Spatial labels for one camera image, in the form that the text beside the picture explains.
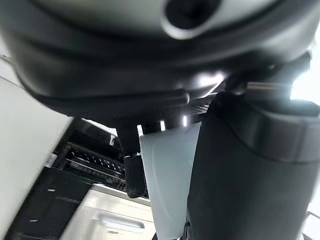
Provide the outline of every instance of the white plastic panel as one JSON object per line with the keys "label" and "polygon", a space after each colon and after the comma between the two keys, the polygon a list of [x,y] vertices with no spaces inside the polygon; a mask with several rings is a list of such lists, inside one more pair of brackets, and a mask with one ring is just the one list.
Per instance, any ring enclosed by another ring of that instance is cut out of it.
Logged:
{"label": "white plastic panel", "polygon": [[0,239],[70,120],[0,77]]}
{"label": "white plastic panel", "polygon": [[201,123],[140,137],[153,220],[159,240],[182,236]]}

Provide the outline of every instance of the black plastic cover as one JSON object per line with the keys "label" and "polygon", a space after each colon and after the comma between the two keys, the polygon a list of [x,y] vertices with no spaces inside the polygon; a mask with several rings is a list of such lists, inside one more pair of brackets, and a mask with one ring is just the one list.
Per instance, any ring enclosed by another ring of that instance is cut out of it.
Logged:
{"label": "black plastic cover", "polygon": [[0,1],[1,33],[25,89],[58,112],[108,126],[203,97],[212,86],[194,82],[199,73],[229,75],[298,58],[319,18],[320,1],[281,0],[251,19],[179,41],[97,34],[31,0]]}
{"label": "black plastic cover", "polygon": [[192,239],[294,240],[319,171],[320,121],[223,95],[198,137],[187,200]]}

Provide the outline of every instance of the drawer handle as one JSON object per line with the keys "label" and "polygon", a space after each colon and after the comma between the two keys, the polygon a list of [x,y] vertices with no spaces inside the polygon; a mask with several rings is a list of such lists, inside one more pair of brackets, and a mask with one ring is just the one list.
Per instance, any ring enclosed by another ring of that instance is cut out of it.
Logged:
{"label": "drawer handle", "polygon": [[145,231],[145,225],[142,222],[127,219],[107,213],[100,213],[97,216],[100,224],[106,228],[118,229],[133,233],[142,234]]}

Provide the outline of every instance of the wall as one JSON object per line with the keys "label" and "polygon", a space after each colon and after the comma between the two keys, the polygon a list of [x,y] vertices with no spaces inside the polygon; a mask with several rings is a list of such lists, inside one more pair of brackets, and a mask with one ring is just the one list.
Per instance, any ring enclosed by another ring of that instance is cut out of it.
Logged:
{"label": "wall", "polygon": [[0,239],[70,120],[0,77]]}

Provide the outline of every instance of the bright light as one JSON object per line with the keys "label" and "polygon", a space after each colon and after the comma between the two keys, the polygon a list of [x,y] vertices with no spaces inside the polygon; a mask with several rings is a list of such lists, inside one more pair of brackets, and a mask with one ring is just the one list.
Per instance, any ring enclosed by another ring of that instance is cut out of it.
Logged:
{"label": "bright light", "polygon": [[197,76],[201,87],[209,87],[220,84],[225,76],[221,72],[216,73],[201,73]]}
{"label": "bright light", "polygon": [[307,100],[320,105],[319,77],[320,70],[316,67],[302,73],[293,83],[290,98]]}
{"label": "bright light", "polygon": [[136,128],[138,129],[139,137],[142,136],[144,134],[144,131],[142,130],[142,126],[141,125],[137,125]]}
{"label": "bright light", "polygon": [[187,116],[183,116],[182,121],[183,121],[183,126],[186,127],[186,126],[188,125],[188,118],[187,118]]}
{"label": "bright light", "polygon": [[309,238],[320,240],[320,219],[309,215],[302,225],[302,232]]}
{"label": "bright light", "polygon": [[166,124],[165,121],[160,121],[160,127],[161,127],[161,131],[165,131],[166,130]]}

